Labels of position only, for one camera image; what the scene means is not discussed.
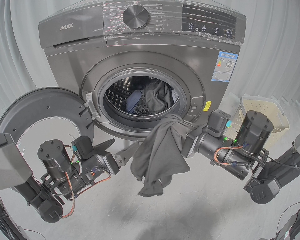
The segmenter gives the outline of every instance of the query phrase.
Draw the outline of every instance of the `yellow warning sticker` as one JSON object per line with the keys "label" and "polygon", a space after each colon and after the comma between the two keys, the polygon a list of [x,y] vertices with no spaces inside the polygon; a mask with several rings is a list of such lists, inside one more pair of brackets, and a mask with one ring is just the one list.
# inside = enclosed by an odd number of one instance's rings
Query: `yellow warning sticker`
{"label": "yellow warning sticker", "polygon": [[211,101],[206,102],[205,108],[203,109],[204,112],[208,111],[208,109],[210,108],[211,103],[212,103]]}

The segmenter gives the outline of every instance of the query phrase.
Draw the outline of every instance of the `qr code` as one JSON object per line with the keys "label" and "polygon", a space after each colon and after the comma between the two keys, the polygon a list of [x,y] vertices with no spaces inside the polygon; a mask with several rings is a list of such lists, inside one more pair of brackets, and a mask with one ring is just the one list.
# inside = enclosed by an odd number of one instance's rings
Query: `qr code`
{"label": "qr code", "polygon": [[231,60],[228,60],[227,62],[226,62],[226,68],[233,68],[234,67],[234,63],[235,63],[235,61],[231,61]]}

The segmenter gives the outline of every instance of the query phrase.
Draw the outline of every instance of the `aux logo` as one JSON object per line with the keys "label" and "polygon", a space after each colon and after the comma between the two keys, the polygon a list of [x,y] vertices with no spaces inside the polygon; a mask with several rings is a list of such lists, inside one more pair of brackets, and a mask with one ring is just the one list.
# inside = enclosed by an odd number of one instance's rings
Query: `aux logo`
{"label": "aux logo", "polygon": [[68,24],[68,25],[61,26],[61,27],[60,27],[60,30],[67,29],[67,28],[72,28],[72,27],[73,27],[73,23]]}

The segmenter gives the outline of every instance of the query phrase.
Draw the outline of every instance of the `laundry basket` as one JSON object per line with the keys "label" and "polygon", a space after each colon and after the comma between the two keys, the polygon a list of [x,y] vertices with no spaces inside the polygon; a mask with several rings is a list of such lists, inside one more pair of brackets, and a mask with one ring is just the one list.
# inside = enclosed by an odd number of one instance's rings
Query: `laundry basket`
{"label": "laundry basket", "polygon": [[244,120],[244,116],[249,110],[263,113],[274,125],[274,130],[264,145],[264,148],[267,150],[276,143],[287,130],[290,129],[289,121],[287,120],[282,107],[276,100],[264,97],[243,96],[240,100],[238,110],[231,119],[233,125],[226,130],[225,136],[232,139],[236,138],[237,132]]}

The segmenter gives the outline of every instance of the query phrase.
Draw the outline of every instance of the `start pause button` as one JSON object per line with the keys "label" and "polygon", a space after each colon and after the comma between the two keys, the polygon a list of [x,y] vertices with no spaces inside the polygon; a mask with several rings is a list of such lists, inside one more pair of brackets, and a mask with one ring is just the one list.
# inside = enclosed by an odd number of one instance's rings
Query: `start pause button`
{"label": "start pause button", "polygon": [[232,31],[230,29],[227,29],[226,32],[225,32],[225,34],[227,36],[231,36],[232,35]]}

